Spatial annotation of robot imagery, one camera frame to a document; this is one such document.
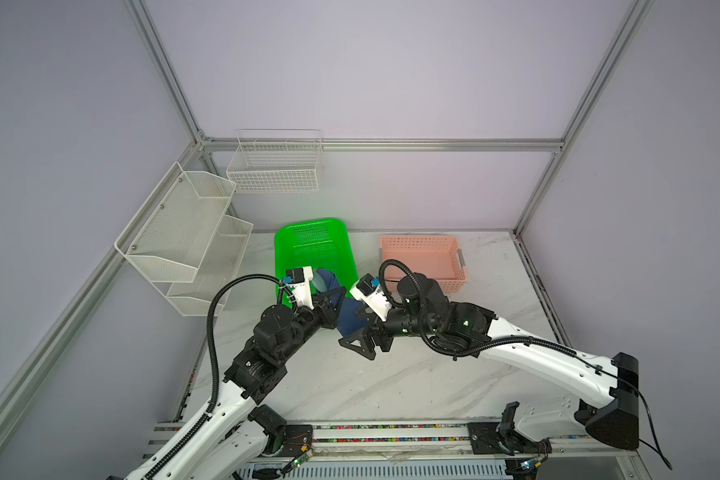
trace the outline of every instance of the pink plastic basket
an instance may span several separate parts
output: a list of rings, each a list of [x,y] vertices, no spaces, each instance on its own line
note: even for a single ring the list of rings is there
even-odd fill
[[[455,236],[443,235],[384,235],[382,261],[394,258],[408,265],[413,272],[425,274],[440,284],[443,292],[458,292],[467,282],[464,256]],[[400,280],[403,272],[390,266],[384,272],[386,280]],[[387,282],[390,291],[396,291],[397,282]]]

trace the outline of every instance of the green plastic basket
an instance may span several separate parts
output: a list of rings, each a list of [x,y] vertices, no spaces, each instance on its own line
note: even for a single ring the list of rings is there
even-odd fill
[[[358,269],[344,222],[325,218],[278,230],[275,234],[277,276],[283,278],[286,270],[299,266],[330,270],[348,291],[358,281]]]

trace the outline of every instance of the wall-mounted wire basket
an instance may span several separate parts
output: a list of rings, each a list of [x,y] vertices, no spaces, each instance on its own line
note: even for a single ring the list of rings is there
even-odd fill
[[[172,174],[144,226],[135,235],[134,225],[125,228],[115,248],[183,316],[205,316],[216,292],[236,277],[253,225],[227,214],[234,182],[178,164]]]
[[[320,130],[238,130],[226,175],[240,194],[318,190],[321,136]]]

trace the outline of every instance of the aluminum frame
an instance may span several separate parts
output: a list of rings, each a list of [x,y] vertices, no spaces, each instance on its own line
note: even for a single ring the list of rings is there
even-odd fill
[[[253,139],[241,138],[240,141]],[[234,151],[237,138],[206,138],[205,151]],[[558,138],[324,138],[323,151],[548,151],[559,152]]]
[[[187,146],[182,153],[179,163],[182,167],[198,160],[200,146],[194,142]],[[157,208],[168,188],[181,172],[173,169],[173,175],[167,174],[144,205],[136,212],[132,220],[130,232],[126,235],[136,235],[149,218],[152,211]],[[104,256],[83,284],[80,291],[72,299],[48,334],[40,342],[39,347],[22,365],[17,375],[11,380],[8,388],[0,396],[0,452],[16,433],[19,425],[29,413],[30,408],[38,397],[42,385],[57,369],[60,360],[64,358],[71,348],[77,335],[85,328],[90,313],[96,307],[107,288],[115,277],[125,259],[113,247]]]
[[[154,25],[145,0],[124,0],[136,30],[141,37],[150,58],[175,106],[184,128],[192,137],[192,142],[184,150],[179,160],[182,167],[194,160],[201,160],[209,172],[218,175],[218,170],[212,161],[210,153],[213,151],[234,150],[237,140],[206,138],[194,118],[189,102],[184,95],[176,72],[173,69],[165,47]],[[559,172],[567,153],[573,147],[576,138],[583,129],[586,120],[594,109],[595,103],[602,95],[605,86],[614,74],[614,69],[623,57],[624,51],[635,36],[644,17],[653,5],[653,0],[634,0],[630,5],[619,29],[611,42],[603,61],[600,63],[595,76],[585,95],[579,103],[574,117],[571,119],[562,139],[327,139],[324,143],[326,151],[549,151],[552,153],[550,162],[542,178],[528,201],[518,224],[514,228],[515,245],[520,258],[534,284],[542,306],[545,309],[550,323],[559,342],[569,345],[562,324],[549,302],[546,290],[540,282],[530,257],[522,244],[520,235],[538,208],[539,203],[546,195],[552,180]],[[173,182],[173,178],[164,178],[163,182],[155,188],[150,200],[144,204],[134,218],[135,228],[140,228],[146,221],[153,202],[162,197],[164,189]],[[236,216],[230,207],[230,214]],[[72,302],[62,312],[59,319],[33,352],[31,357],[21,367],[17,375],[0,396],[0,452],[8,444],[22,420],[26,417],[40,388],[48,377],[57,368],[59,361],[68,352],[77,335],[85,327],[90,312],[106,292],[118,269],[123,265],[124,259],[114,248],[105,255],[89,279],[82,285]],[[643,466],[640,456],[629,456],[630,464],[622,466],[624,472],[638,475],[638,478],[650,478]]]
[[[574,146],[579,133],[581,133],[584,128],[586,120],[590,117],[597,101],[600,100],[605,87],[608,85],[608,81],[614,76],[616,66],[624,56],[626,48],[632,42],[638,29],[643,24],[643,20],[652,5],[653,0],[633,0],[629,9],[626,11],[618,30],[616,30],[614,39],[611,40],[608,50],[606,50],[605,56],[603,56],[603,60],[600,61],[600,65],[597,67],[595,76],[586,88],[586,92],[579,102],[573,118],[565,129],[562,149],[559,153],[552,154],[547,168],[541,175],[538,185],[528,199],[528,204],[523,209],[523,213],[520,215],[518,224],[514,228],[516,234],[522,235],[525,229],[528,228],[530,219],[536,213],[539,203],[547,194],[547,191],[552,185],[552,181],[563,166],[568,152],[570,152],[570,149]]]

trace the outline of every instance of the wire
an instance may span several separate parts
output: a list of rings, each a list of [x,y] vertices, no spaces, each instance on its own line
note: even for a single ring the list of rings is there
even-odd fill
[[[307,453],[309,450],[312,450],[311,446],[307,446],[307,450],[304,452],[299,452],[296,454],[295,457],[291,458],[291,461],[288,462],[284,467],[282,468],[260,468],[258,470],[254,470],[251,474],[251,477],[258,478],[259,480],[275,480],[276,478],[284,477],[288,472],[293,470],[293,464],[298,460],[302,455]]]
[[[272,276],[272,275],[266,275],[266,274],[250,274],[250,275],[243,275],[235,278],[231,282],[227,283],[221,289],[216,293],[216,295],[213,297],[213,300],[211,301],[210,306],[208,307],[208,317],[206,318],[206,343],[208,344],[208,356],[211,360],[211,375],[212,375],[212,382],[211,382],[211,398],[208,401],[208,407],[206,408],[206,411],[203,415],[201,415],[194,425],[192,425],[192,428],[190,428],[184,436],[179,440],[171,450],[168,451],[167,454],[165,454],[160,460],[158,460],[155,465],[150,468],[150,470],[144,475],[144,478],[146,480],[152,480],[152,478],[157,474],[170,460],[176,456],[177,453],[186,445],[189,443],[189,441],[192,439],[193,436],[200,430],[200,428],[205,425],[208,420],[210,420],[211,415],[213,414],[213,409],[216,408],[216,401],[219,399],[219,359],[216,356],[216,342],[213,339],[213,317],[216,314],[216,306],[219,304],[221,297],[224,296],[224,293],[226,293],[229,289],[231,289],[233,286],[237,285],[238,283],[245,282],[246,280],[269,280],[270,282],[276,283],[279,287],[283,287],[285,283],[282,282],[279,278]],[[288,295],[288,299],[291,301],[291,304],[293,305],[293,308],[296,308],[296,298],[293,295],[293,292],[291,292],[289,289],[282,289],[281,291],[285,291]]]
[[[655,430],[654,427],[653,427],[653,417],[652,417],[652,415],[650,414],[650,408],[648,408],[648,401],[647,401],[646,398],[643,396],[643,394],[640,393],[640,390],[637,389],[637,387],[635,387],[635,386],[632,385],[631,383],[629,383],[627,380],[621,379],[621,378],[619,378],[618,376],[614,375],[613,373],[606,372],[605,370],[603,370],[603,367],[592,365],[592,364],[589,363],[587,360],[584,360],[584,359],[582,359],[582,358],[580,358],[580,357],[578,357],[578,356],[576,356],[576,358],[577,358],[578,360],[581,360],[582,362],[584,362],[584,364],[586,364],[589,368],[595,369],[596,372],[605,373],[606,375],[615,378],[618,382],[622,382],[624,385],[626,385],[626,386],[628,386],[629,388],[633,389],[634,392],[637,394],[637,396],[640,397],[640,400],[643,400],[643,406],[646,408],[646,414],[648,415],[648,425],[650,426],[650,432],[651,432],[651,435],[653,436],[653,443],[655,443],[656,446],[654,447],[654,446],[652,446],[652,445],[649,445],[648,442],[646,442],[646,441],[643,440],[642,438],[640,438],[640,441],[641,441],[643,444],[649,446],[654,452],[658,453],[659,456],[661,457],[661,459],[664,461],[664,464],[666,465],[666,467],[667,467],[669,470],[672,470],[672,464],[670,463],[670,461],[669,461],[669,460],[664,456],[664,454],[662,453],[661,447],[659,447],[659,439],[656,437],[656,430]]]
[[[481,352],[483,350],[488,350],[488,349],[491,349],[491,348],[494,348],[497,346],[502,346],[502,345],[509,345],[511,343],[524,343],[526,345],[538,345],[538,346],[543,346],[543,347],[551,349],[551,350],[555,350],[557,352],[563,353],[563,354],[573,357],[577,360],[580,360],[580,361],[584,362],[590,368],[595,369],[596,372],[602,372],[608,376],[612,376],[618,382],[622,382],[624,385],[633,389],[634,392],[640,397],[640,400],[643,401],[643,406],[645,407],[646,414],[648,416],[648,425],[650,426],[651,435],[653,436],[653,443],[656,444],[656,447],[654,448],[653,446],[648,445],[648,443],[646,443],[643,440],[640,440],[640,441],[642,443],[648,445],[649,447],[651,447],[653,449],[653,451],[658,453],[659,456],[661,457],[661,459],[664,461],[664,464],[668,467],[668,469],[672,470],[672,464],[662,453],[661,447],[659,447],[659,439],[656,437],[656,430],[653,427],[653,417],[650,414],[650,408],[648,408],[648,402],[646,401],[645,397],[640,392],[640,390],[637,389],[637,387],[635,387],[634,385],[629,383],[627,380],[621,379],[612,373],[606,372],[605,370],[603,370],[602,367],[596,367],[596,366],[592,365],[587,360],[584,360],[583,358],[579,357],[576,353],[576,350],[570,349],[559,343],[555,343],[555,342],[551,342],[549,340],[537,338],[535,336],[509,336],[509,337],[504,337],[504,338],[500,338],[500,339],[496,339],[496,340],[491,340],[489,342],[485,342],[485,343],[482,343],[477,346],[473,346],[468,349],[451,350],[451,349],[447,349],[447,348],[442,348],[441,346],[438,346],[437,344],[434,343],[433,338],[436,338],[436,337],[429,338],[429,337],[427,337],[426,332],[424,331],[424,318],[426,317],[426,313],[424,311],[426,310],[426,305],[427,305],[427,297],[424,294],[424,289],[422,288],[422,285],[421,285],[421,283],[419,283],[418,279],[414,276],[411,269],[409,269],[405,264],[403,264],[403,262],[401,262],[399,260],[394,260],[394,259],[385,260],[384,262],[382,262],[381,266],[378,269],[378,280],[382,287],[382,292],[387,297],[387,300],[393,306],[398,306],[398,305],[401,306],[402,305],[401,303],[395,302],[393,300],[392,295],[389,293],[386,285],[384,284],[384,270],[386,269],[387,266],[396,266],[397,268],[402,270],[403,273],[408,278],[410,278],[412,283],[414,284],[414,288],[416,289],[416,293],[418,294],[419,305],[420,305],[420,311],[419,311],[419,316],[418,316],[419,335],[422,338],[422,340],[424,341],[424,344],[426,346],[428,346],[430,349],[432,349],[433,351],[436,351],[437,353],[441,353],[442,355],[452,356],[454,358],[454,360],[456,360],[458,357],[474,355],[475,353]]]

